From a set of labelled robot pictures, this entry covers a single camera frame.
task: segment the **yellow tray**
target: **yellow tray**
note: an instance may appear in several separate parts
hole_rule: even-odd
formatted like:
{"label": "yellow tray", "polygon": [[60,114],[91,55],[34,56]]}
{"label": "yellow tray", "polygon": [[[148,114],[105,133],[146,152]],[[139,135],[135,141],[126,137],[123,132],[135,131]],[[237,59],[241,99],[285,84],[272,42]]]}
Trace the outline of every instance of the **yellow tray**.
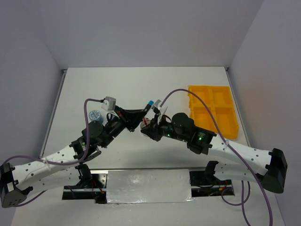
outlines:
{"label": "yellow tray", "polygon": [[[239,127],[230,88],[226,86],[189,86],[188,90],[197,94],[209,107],[223,136],[227,139],[236,139]],[[192,94],[188,94],[188,96],[190,117],[194,120],[195,125],[217,133],[203,104]]]}

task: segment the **white tabletop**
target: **white tabletop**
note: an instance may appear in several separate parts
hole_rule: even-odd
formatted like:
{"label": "white tabletop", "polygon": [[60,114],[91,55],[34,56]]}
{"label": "white tabletop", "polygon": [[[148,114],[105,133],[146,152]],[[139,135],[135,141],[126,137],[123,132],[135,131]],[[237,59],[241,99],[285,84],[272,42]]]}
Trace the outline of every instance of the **white tabletop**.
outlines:
{"label": "white tabletop", "polygon": [[[81,136],[85,127],[83,103],[87,98],[115,97],[124,109],[144,108],[149,100],[163,100],[172,90],[188,85],[229,86],[223,67],[137,67],[137,68],[69,68],[51,126],[44,156],[57,152]],[[173,94],[167,101],[167,115],[190,113],[186,93]],[[88,112],[100,110],[98,103],[88,105]],[[246,145],[237,113],[237,142]],[[91,169],[202,167],[208,160],[196,155],[186,144],[162,138],[160,142],[123,131],[103,153],[88,165]],[[240,202],[240,182],[233,181]],[[246,204],[251,225],[268,225],[268,211],[256,184]],[[13,226],[65,225],[82,226],[153,226],[153,225],[246,225],[240,207],[225,204],[220,197],[199,197],[183,203],[94,204],[91,200],[63,201],[62,188],[47,191],[33,203],[17,208]],[[284,226],[274,194],[268,192],[274,225]]]}

